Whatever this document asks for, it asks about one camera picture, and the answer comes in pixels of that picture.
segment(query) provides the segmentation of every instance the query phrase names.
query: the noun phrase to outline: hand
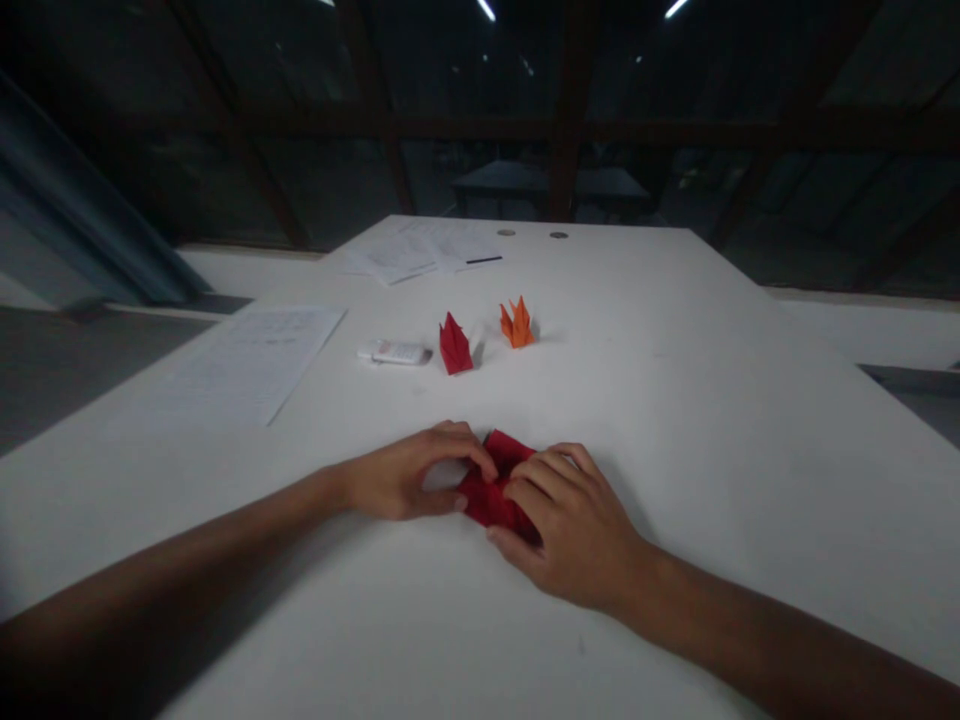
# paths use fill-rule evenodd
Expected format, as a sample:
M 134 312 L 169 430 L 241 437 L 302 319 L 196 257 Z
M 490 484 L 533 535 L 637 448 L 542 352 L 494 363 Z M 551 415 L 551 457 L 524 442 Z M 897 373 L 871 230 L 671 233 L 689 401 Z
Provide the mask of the hand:
M 504 495 L 537 526 L 543 547 L 491 527 L 487 537 L 507 562 L 544 592 L 577 605 L 613 614 L 629 603 L 638 573 L 659 551 L 633 528 L 590 453 L 554 445 L 517 465 L 511 478 Z
M 335 470 L 347 508 L 386 520 L 411 520 L 466 509 L 467 498 L 453 489 L 423 489 L 431 467 L 442 460 L 459 458 L 479 465 L 485 479 L 496 479 L 493 458 L 470 426 L 451 420 L 349 460 Z

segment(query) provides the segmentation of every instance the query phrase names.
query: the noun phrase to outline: blue curtain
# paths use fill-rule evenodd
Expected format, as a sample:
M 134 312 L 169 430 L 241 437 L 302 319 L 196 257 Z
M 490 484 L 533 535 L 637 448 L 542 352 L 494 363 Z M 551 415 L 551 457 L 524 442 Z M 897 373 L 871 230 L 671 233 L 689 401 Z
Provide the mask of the blue curtain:
M 110 300 L 184 303 L 209 290 L 53 121 L 0 80 L 0 207 Z

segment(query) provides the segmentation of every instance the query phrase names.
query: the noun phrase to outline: red origami paper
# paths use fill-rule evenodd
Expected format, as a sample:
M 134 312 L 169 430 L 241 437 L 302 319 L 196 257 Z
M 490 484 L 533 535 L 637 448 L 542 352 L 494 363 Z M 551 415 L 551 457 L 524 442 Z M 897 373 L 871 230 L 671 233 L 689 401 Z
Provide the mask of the red origami paper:
M 533 344 L 533 333 L 530 330 L 530 314 L 527 312 L 526 305 L 523 304 L 523 295 L 520 296 L 520 302 L 517 305 L 510 301 L 510 308 L 513 310 L 513 320 L 507 315 L 507 309 L 501 303 L 500 305 L 500 329 L 510 341 L 510 346 L 514 349 Z
M 440 354 L 443 356 L 443 364 L 447 366 L 447 375 L 473 370 L 470 343 L 450 313 L 447 313 L 447 322 L 440 326 Z
M 500 525 L 513 530 L 531 545 L 539 545 L 540 533 L 536 526 L 519 505 L 503 496 L 503 489 L 510 482 L 510 472 L 536 450 L 521 445 L 499 430 L 490 433 L 483 446 L 497 466 L 497 479 L 492 483 L 484 482 L 478 467 L 467 473 L 457 486 L 457 490 L 467 498 L 464 512 L 484 527 Z

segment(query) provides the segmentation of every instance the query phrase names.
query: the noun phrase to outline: metal frame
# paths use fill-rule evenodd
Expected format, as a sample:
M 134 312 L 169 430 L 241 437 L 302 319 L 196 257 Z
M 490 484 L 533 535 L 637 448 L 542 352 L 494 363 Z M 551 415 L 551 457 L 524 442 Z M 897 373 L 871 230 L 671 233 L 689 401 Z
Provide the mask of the metal frame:
M 361 11 L 361 0 L 336 2 L 338 20 L 360 90 L 360 102 L 318 108 L 309 115 L 277 114 L 245 107 L 236 97 L 234 83 L 186 0 L 146 1 L 151 14 L 166 29 L 171 53 L 185 67 L 211 117 L 116 117 L 94 111 L 78 116 L 62 107 L 48 106 L 48 109 L 58 119 L 69 117 L 71 132 L 87 133 L 98 139 L 101 146 L 107 145 L 105 139 L 129 140 L 138 133 L 151 130 L 220 134 L 246 171 L 252 186 L 269 205 L 290 241 L 289 247 L 298 250 L 308 248 L 307 231 L 252 136 L 377 138 L 382 143 L 400 207 L 406 213 L 415 213 L 416 206 L 400 149 L 401 140 L 549 141 L 551 182 L 547 217 L 554 221 L 570 219 L 578 155 L 583 142 L 622 141 L 660 147 L 753 151 L 753 162 L 709 239 L 717 249 L 722 249 L 729 240 L 774 163 L 784 153 L 883 150 L 960 155 L 960 111 L 935 107 L 937 98 L 950 81 L 926 106 L 911 111 L 820 106 L 821 99 L 869 28 L 883 0 L 842 0 L 834 22 L 817 44 L 820 49 L 806 68 L 799 89 L 788 100 L 778 120 L 770 123 L 588 120 L 588 95 L 602 12 L 602 3 L 597 0 L 564 0 L 559 99 L 554 115 L 540 118 L 433 118 L 396 114 L 391 107 L 380 58 Z M 36 68 L 35 71 L 41 79 L 31 83 L 28 89 L 45 105 L 56 106 L 58 96 L 78 97 L 82 94 L 77 92 L 77 86 L 72 88 L 72 93 L 64 92 L 61 87 L 64 78 L 43 78 L 43 74 L 49 72 L 46 68 Z M 53 81 L 59 81 L 58 92 L 44 92 L 45 85 L 52 85 Z M 89 109 L 91 103 L 78 105 L 81 109 Z M 124 166 L 122 151 L 113 155 L 117 156 L 117 166 L 125 179 L 136 177 L 135 168 Z M 154 211 L 164 214 L 169 203 L 162 193 L 147 187 L 143 178 L 136 179 L 140 195 Z M 958 208 L 960 196 L 955 190 L 904 232 L 882 257 L 865 268 L 856 279 L 856 289 L 877 291 L 884 279 L 896 273 L 929 243 L 960 227 Z M 177 229 L 185 239 L 194 239 L 189 228 Z

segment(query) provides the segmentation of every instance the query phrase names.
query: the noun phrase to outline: desk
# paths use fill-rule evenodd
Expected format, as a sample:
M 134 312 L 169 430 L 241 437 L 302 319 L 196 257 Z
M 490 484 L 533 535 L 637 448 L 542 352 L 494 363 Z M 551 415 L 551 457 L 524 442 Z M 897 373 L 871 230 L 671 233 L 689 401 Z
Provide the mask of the desk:
M 501 201 L 526 200 L 542 217 L 546 214 L 550 195 L 546 171 L 515 160 L 495 160 L 457 178 L 450 185 L 457 199 L 457 211 L 464 218 L 467 217 L 470 197 L 496 200 L 499 217 L 503 217 Z M 626 212 L 631 217 L 645 214 L 653 203 L 650 194 L 623 168 L 578 170 L 574 196 L 576 204 L 593 203 L 606 212 Z
M 336 274 L 338 251 L 268 293 L 257 305 L 348 309 L 269 429 L 102 435 L 193 343 L 5 457 L 4 611 L 318 466 L 462 418 L 533 447 L 583 441 L 668 550 L 960 681 L 960 452 L 688 231 L 508 227 L 497 267 L 384 288 Z M 557 229 L 569 237 L 549 237 Z M 539 342 L 515 351 L 497 304 L 521 292 Z M 422 368 L 357 360 L 381 336 L 436 347 L 447 310 L 483 345 L 476 371 L 448 377 L 438 356 Z M 745 706 L 537 592 L 464 517 L 351 522 L 270 574 L 246 600 L 246 631 L 169 717 L 699 718 Z

